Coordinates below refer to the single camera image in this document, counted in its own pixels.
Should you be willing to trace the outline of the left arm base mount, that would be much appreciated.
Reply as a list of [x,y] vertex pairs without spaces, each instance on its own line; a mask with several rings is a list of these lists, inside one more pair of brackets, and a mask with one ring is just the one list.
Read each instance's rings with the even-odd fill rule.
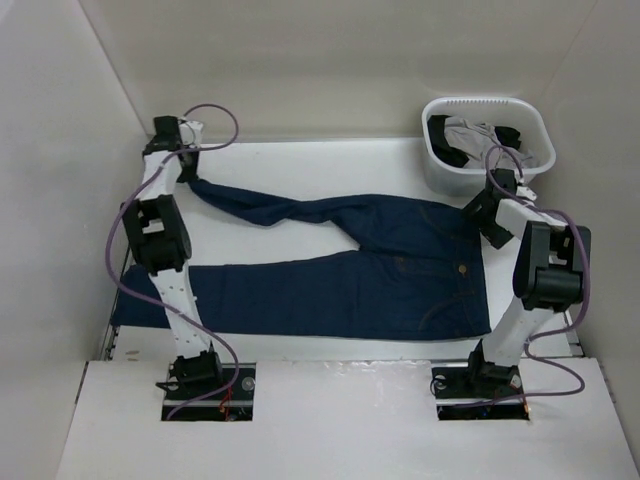
[[251,421],[256,389],[257,365],[255,363],[241,363],[239,376],[228,389],[189,403],[169,416],[170,412],[179,404],[194,397],[208,394],[227,384],[232,379],[234,371],[232,364],[224,364],[222,379],[219,381],[196,380],[186,386],[181,386],[175,378],[167,379],[165,382],[157,382],[156,386],[164,394],[161,420],[177,422]]

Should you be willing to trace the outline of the dark blue denim trousers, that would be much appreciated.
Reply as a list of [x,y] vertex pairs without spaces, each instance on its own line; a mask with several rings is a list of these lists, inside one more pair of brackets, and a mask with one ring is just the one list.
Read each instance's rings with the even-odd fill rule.
[[301,201],[203,179],[190,187],[246,222],[330,222],[356,243],[301,261],[191,267],[212,331],[449,341],[491,329],[480,233],[456,207],[380,194]]

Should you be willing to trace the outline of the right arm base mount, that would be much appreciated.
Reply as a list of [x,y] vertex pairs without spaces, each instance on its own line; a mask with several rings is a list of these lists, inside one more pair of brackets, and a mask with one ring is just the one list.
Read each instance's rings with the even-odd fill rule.
[[442,421],[529,420],[517,366],[435,366],[430,389]]

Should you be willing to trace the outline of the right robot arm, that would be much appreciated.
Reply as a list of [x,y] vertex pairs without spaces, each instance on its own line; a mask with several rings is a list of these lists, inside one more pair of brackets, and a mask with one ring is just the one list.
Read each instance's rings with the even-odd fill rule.
[[592,232],[556,210],[540,210],[524,196],[516,173],[496,168],[486,172],[484,189],[463,209],[490,245],[499,249],[520,241],[512,276],[513,298],[497,326],[482,338],[468,358],[464,384],[478,398],[493,399],[515,384],[522,356],[532,341],[559,334],[540,328],[573,305],[588,307],[591,293]]

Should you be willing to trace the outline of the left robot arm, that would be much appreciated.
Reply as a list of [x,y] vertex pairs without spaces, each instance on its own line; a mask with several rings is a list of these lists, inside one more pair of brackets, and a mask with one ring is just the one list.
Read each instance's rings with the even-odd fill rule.
[[192,246],[174,198],[176,185],[193,179],[202,125],[175,116],[153,120],[155,134],[142,152],[142,190],[122,217],[135,263],[160,296],[176,344],[177,358],[158,387],[172,401],[214,398],[224,373],[213,339],[202,330],[189,277]]

